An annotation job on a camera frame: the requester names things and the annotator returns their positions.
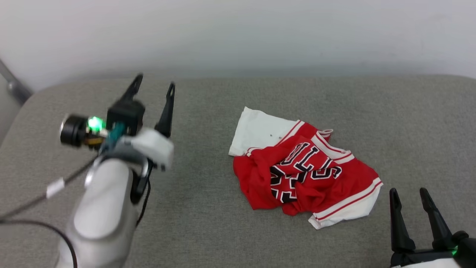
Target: gray fabric surface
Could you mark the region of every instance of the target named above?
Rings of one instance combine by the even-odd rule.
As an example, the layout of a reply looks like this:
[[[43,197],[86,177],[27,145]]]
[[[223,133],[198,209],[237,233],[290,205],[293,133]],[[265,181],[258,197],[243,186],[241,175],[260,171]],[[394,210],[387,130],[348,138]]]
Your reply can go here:
[[[130,80],[56,86],[22,108],[0,149],[0,213],[45,190],[93,153],[60,145],[66,113],[105,118]],[[126,267],[388,267],[388,191],[396,187],[408,232],[431,247],[418,190],[426,187],[453,232],[476,236],[476,81],[454,76],[178,80],[175,162],[154,172],[145,217]],[[153,126],[169,81],[145,77],[138,98]],[[304,213],[253,211],[228,148],[244,106],[335,130],[384,182],[368,217],[315,230]],[[21,218],[63,228],[82,179]],[[39,227],[0,227],[0,267],[51,267],[58,237]]]

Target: cable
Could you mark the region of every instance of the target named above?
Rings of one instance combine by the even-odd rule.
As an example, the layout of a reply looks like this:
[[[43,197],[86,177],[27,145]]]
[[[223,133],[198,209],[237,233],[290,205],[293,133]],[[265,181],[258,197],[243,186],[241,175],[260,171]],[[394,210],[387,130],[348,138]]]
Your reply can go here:
[[[89,162],[87,162],[84,166],[82,166],[80,169],[78,169],[76,172],[74,172],[73,174],[71,174],[69,177],[67,177],[65,180],[64,180],[64,184],[67,185],[69,183],[71,183],[74,179],[76,179],[81,173],[83,173],[90,165],[92,165],[92,163],[94,162],[94,160],[96,160],[96,157],[94,157],[93,159],[91,159]],[[18,208],[10,211],[10,212],[7,212],[3,215],[0,216],[0,222],[2,221],[5,221],[6,219],[8,218],[11,218],[17,214],[20,214],[21,212],[25,211],[25,210],[28,210],[36,205],[38,205],[39,203],[45,201],[47,199],[46,197],[46,193],[40,195],[39,197],[19,206]]]
[[[146,212],[146,207],[147,207],[147,200],[149,199],[150,195],[150,180],[147,180],[147,194],[146,198],[144,199],[144,203],[142,204],[142,211],[140,212],[139,219],[137,220],[136,227],[139,225],[140,221],[142,220],[142,217],[144,217],[144,213]]]
[[[71,183],[73,180],[75,180],[81,173],[83,173],[89,166],[92,165],[94,160],[96,160],[96,157],[94,157],[93,159],[88,161],[84,166],[82,166],[80,169],[78,169],[73,174],[71,174],[69,177],[67,177],[64,180],[64,184],[67,185],[67,184]],[[61,232],[58,228],[56,228],[56,227],[54,227],[50,224],[40,222],[40,221],[35,221],[35,220],[7,220],[8,218],[16,216],[16,215],[20,214],[21,212],[23,212],[25,210],[28,210],[28,209],[38,205],[39,203],[45,201],[46,199],[47,199],[47,196],[46,196],[46,193],[44,193],[44,194],[40,195],[39,197],[37,197],[37,198],[19,206],[18,208],[3,214],[2,216],[0,216],[0,224],[5,224],[5,225],[14,225],[14,224],[37,225],[37,226],[42,226],[42,227],[48,228],[48,229],[56,232],[59,236],[61,236],[64,239],[64,241],[68,245],[69,250],[71,251],[71,257],[73,258],[73,267],[78,268],[78,260],[76,258],[76,253],[74,251],[73,244],[68,239],[68,237],[63,232]]]
[[[71,256],[73,258],[73,267],[78,268],[78,260],[76,258],[76,252],[74,251],[73,244],[68,239],[68,237],[63,232],[61,232],[58,228],[56,228],[52,225],[49,225],[47,223],[43,223],[43,222],[35,221],[35,220],[7,220],[7,221],[0,220],[0,224],[5,224],[5,225],[14,225],[14,224],[37,225],[37,226],[42,226],[42,227],[45,227],[47,229],[50,229],[50,230],[54,231],[61,238],[63,238],[64,241],[66,242],[66,245],[68,245],[69,250],[71,251]]]

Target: basketball jersey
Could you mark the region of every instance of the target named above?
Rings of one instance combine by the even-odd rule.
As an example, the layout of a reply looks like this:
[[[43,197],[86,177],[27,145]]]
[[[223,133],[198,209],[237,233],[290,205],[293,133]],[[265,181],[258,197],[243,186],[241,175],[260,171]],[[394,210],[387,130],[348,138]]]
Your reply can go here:
[[[382,182],[350,151],[331,146],[332,132],[245,107],[229,154],[251,207],[312,212],[316,229],[367,216]]]

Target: green led light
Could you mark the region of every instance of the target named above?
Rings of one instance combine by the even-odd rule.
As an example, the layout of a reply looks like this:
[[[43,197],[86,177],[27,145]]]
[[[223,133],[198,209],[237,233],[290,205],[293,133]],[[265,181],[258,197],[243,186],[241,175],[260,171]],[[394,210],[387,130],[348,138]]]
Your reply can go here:
[[[106,125],[104,124],[104,121],[102,119],[100,119],[99,117],[93,116],[93,117],[89,118],[89,120],[88,120],[88,127],[92,131],[99,132],[105,126]]]

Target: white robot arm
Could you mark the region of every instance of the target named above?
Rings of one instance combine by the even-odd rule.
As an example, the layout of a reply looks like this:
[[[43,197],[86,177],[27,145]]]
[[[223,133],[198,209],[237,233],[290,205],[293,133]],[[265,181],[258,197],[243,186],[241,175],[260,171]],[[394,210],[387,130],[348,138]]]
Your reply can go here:
[[[148,159],[169,169],[173,149],[173,143],[164,135],[142,128],[134,137],[121,137],[112,150],[97,158],[86,176],[86,192],[66,226],[79,267],[123,266],[138,220],[130,198],[134,173],[125,161],[141,164],[144,176],[150,169]],[[73,267],[70,249],[63,240],[56,267]]]
[[[86,191],[75,205],[66,226],[66,241],[59,243],[57,268],[117,268],[128,254],[150,191],[153,168],[168,170],[174,145],[169,140],[175,97],[170,84],[166,104],[154,129],[142,127],[145,107],[133,100],[142,75],[138,75],[124,95],[108,109],[107,122],[97,117],[69,116],[61,125],[63,144],[88,145],[99,151],[89,169]],[[127,163],[141,166],[136,173]],[[149,185],[141,216],[134,205]],[[76,257],[73,257],[71,245]]]

